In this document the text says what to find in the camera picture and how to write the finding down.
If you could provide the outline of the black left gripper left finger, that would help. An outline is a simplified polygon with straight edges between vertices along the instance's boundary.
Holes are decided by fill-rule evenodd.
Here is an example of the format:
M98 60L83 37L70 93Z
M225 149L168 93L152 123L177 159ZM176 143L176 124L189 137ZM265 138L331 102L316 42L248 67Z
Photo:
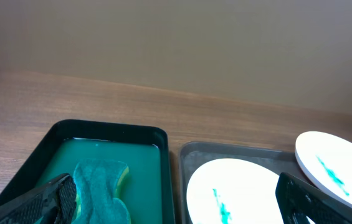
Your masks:
M69 174L60 174L48 183L0 206L0 224L72 222L77 189Z

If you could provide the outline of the white plate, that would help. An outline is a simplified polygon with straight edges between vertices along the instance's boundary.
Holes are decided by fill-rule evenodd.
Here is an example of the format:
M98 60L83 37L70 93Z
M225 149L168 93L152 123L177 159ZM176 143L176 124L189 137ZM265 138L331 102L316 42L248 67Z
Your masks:
M193 223L283 223L279 175L242 159L209 161L192 174L186 202Z
M296 138L295 157L318 189L352 208L352 142L307 131Z

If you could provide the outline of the green yellow sponge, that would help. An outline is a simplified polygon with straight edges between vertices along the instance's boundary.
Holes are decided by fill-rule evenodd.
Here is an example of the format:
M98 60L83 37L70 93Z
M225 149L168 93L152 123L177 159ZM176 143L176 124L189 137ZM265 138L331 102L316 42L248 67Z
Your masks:
M130 213L120 199L122 182L128 173L128 165L121 161L79 161L73 174L78 198L73 222L130 224Z

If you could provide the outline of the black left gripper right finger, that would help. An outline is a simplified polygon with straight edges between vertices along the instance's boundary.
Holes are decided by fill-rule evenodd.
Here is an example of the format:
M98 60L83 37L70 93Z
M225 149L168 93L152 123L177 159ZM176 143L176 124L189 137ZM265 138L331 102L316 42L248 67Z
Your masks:
M275 195L286 224L352 224L352 208L289 173L279 175Z

